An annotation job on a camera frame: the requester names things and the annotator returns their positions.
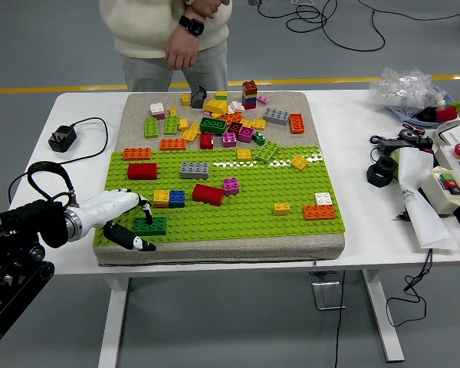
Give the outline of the person's left hand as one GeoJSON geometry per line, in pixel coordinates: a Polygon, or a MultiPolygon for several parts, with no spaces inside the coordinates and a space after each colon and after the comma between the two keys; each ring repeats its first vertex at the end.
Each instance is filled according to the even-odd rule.
{"type": "Polygon", "coordinates": [[[186,28],[178,26],[166,46],[166,61],[170,71],[180,71],[196,64],[199,52],[199,38],[186,28]]]}

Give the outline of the person's right hand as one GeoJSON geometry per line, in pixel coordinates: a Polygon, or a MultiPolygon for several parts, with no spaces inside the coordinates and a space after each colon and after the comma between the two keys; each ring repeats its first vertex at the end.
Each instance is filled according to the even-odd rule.
{"type": "Polygon", "coordinates": [[[228,0],[195,0],[191,5],[186,5],[185,16],[199,21],[213,19],[221,5],[229,4],[228,0]]]}

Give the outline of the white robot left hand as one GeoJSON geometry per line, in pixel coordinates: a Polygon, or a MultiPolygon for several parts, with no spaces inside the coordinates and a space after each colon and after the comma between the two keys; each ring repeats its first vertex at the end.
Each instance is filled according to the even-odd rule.
{"type": "Polygon", "coordinates": [[[144,196],[129,189],[104,191],[82,202],[75,210],[80,220],[78,238],[83,238],[92,228],[102,228],[105,238],[127,250],[155,251],[156,246],[153,243],[142,240],[131,230],[113,222],[136,207],[143,210],[147,225],[152,225],[151,203],[144,196]]]}

